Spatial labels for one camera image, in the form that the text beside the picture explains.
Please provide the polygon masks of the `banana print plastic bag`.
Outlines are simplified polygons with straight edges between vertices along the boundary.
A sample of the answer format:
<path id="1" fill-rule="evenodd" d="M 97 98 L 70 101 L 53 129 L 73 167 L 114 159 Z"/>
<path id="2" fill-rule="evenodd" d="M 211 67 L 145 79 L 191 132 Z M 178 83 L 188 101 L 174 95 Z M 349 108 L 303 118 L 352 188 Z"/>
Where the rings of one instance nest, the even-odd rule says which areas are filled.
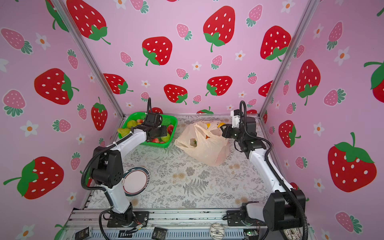
<path id="1" fill-rule="evenodd" d="M 222 136 L 220 121 L 190 124 L 175 140 L 175 146 L 193 159 L 211 167 L 221 165 L 230 154 L 229 140 Z"/>

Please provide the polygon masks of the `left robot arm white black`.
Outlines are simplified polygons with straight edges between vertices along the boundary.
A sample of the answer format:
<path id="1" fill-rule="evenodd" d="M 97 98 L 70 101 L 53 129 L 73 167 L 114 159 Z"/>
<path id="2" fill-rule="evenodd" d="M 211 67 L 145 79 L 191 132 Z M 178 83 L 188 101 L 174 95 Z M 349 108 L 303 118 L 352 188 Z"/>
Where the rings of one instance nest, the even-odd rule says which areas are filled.
<path id="1" fill-rule="evenodd" d="M 144 142 L 165 137 L 167 127 L 162 125 L 163 116 L 159 113 L 147 113 L 144 122 L 132 127 L 126 136 L 110 146 L 98 147 L 87 164 L 91 179 L 98 185 L 97 190 L 104 192 L 111 209 L 113 220 L 130 225 L 135 218 L 133 206 L 123 189 L 123 156 Z"/>

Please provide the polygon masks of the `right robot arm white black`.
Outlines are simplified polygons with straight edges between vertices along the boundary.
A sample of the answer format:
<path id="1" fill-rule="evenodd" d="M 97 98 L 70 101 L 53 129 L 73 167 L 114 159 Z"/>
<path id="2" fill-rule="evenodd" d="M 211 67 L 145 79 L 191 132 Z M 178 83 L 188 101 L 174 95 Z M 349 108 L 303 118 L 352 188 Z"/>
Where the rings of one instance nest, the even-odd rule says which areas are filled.
<path id="1" fill-rule="evenodd" d="M 304 193 L 295 190 L 269 159 L 273 145 L 257 136 L 255 118 L 235 113 L 231 113 L 231 116 L 232 123 L 221 127 L 222 136 L 234 140 L 236 150 L 244 153 L 250 163 L 260 171 L 261 178 L 270 192 L 265 204 L 243 204 L 238 217 L 245 225 L 263 222 L 270 231 L 301 228 L 302 238 L 307 239 L 309 229 Z"/>

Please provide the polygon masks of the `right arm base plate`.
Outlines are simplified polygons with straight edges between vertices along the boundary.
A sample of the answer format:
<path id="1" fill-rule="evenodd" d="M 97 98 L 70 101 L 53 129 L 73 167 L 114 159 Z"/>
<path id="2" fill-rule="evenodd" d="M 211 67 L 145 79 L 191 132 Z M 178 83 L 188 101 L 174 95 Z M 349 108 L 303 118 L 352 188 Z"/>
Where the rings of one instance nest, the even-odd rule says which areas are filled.
<path id="1" fill-rule="evenodd" d="M 246 217 L 240 210 L 227 211 L 222 217 L 223 221 L 226 221 L 230 227 L 266 227 L 266 223 Z"/>

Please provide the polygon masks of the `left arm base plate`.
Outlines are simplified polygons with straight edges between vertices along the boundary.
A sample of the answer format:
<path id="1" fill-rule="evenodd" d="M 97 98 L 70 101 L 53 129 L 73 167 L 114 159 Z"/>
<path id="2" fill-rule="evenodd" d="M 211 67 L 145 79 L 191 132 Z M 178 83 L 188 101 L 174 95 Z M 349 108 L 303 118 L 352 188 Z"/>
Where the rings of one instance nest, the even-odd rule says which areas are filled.
<path id="1" fill-rule="evenodd" d="M 137 226 L 145 228 L 148 224 L 150 212 L 139 211 L 128 215 L 112 212 L 108 220 L 108 228 L 135 228 Z"/>

